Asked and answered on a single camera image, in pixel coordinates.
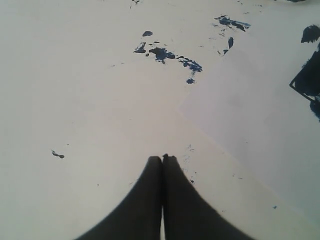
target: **white table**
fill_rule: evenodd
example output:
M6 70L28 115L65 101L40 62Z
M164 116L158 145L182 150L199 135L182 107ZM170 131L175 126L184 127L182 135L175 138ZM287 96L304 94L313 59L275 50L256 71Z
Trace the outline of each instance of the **white table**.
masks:
M278 3L1 0L0 239L78 237L126 196L149 156L164 153L251 236L319 239L316 227L177 111L228 38L245 34L223 31L214 18L253 24L270 4ZM154 41L202 66L195 84L178 60L134 53Z

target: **white surface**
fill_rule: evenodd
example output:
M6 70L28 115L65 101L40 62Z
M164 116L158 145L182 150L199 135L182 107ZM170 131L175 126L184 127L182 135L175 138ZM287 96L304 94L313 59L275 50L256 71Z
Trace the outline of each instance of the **white surface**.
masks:
M0 0L0 239L76 238L123 199L149 156L164 153L257 239L319 239L177 113L194 86L190 71L133 53L152 31L148 41L202 65L198 82L238 35L221 37L213 18L251 23L258 4L273 1L242 3L144 0L130 9L130 0Z
M319 41L320 2L266 9L181 106L186 116L320 226L319 119L290 82Z

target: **paper sheet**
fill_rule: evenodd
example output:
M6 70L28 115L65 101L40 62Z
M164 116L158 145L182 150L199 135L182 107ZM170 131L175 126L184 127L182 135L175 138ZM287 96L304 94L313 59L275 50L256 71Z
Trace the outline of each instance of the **paper sheet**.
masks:
M267 9L180 109L320 226L320 119L314 97L290 87L317 50L319 40L301 41L306 27L320 25L319 13L319 1Z

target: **white paper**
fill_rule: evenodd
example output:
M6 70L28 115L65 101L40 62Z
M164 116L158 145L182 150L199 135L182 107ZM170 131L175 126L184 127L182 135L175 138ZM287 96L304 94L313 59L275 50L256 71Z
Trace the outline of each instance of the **white paper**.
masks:
M180 108L316 225L320 122L290 83L317 49L301 38L319 13L319 1L267 9Z

